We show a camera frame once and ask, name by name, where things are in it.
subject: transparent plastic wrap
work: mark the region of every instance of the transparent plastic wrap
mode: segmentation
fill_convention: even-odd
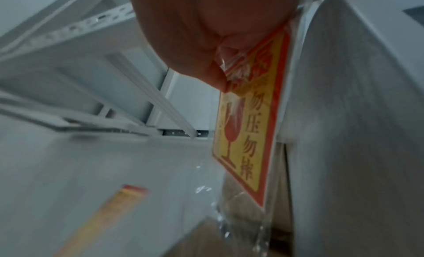
[[[212,148],[204,162],[194,163],[184,206],[183,222],[189,221],[193,210],[205,220],[184,230],[184,239],[165,256],[264,257],[269,253],[279,180],[282,175],[286,179],[284,148],[276,137],[311,2],[302,0],[287,22],[249,52],[223,61],[229,90],[220,94],[209,132]],[[193,204],[193,193],[204,195],[207,205]]]

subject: white metal shelf frame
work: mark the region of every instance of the white metal shelf frame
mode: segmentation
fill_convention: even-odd
[[[190,123],[121,54],[126,49],[146,45],[132,5],[125,4],[53,32],[29,38],[16,50],[0,56],[0,79],[39,70],[56,70],[65,63],[86,56],[103,57],[122,81],[134,85],[140,94],[190,137],[196,137],[197,131]]]

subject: red and yellow sticker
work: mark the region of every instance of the red and yellow sticker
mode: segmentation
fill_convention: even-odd
[[[147,189],[124,185],[68,239],[54,256],[79,256],[82,251],[91,246],[102,233],[112,227],[125,213],[140,203],[147,194]]]
[[[285,27],[274,31],[226,71],[220,95],[213,156],[261,207],[289,44]]]

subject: wine glass symbol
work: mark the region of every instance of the wine glass symbol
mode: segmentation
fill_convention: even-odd
[[[223,155],[222,159],[227,162],[228,165],[235,169],[235,164],[230,159],[230,148],[231,143],[235,142],[240,135],[240,131],[242,129],[242,121],[243,121],[243,112],[244,112],[244,104],[246,102],[245,98],[242,98],[236,103],[229,102],[227,103],[227,110],[225,111],[225,137],[228,140],[228,150],[227,155]],[[233,109],[233,113],[231,113],[231,106],[235,105],[236,107]]]

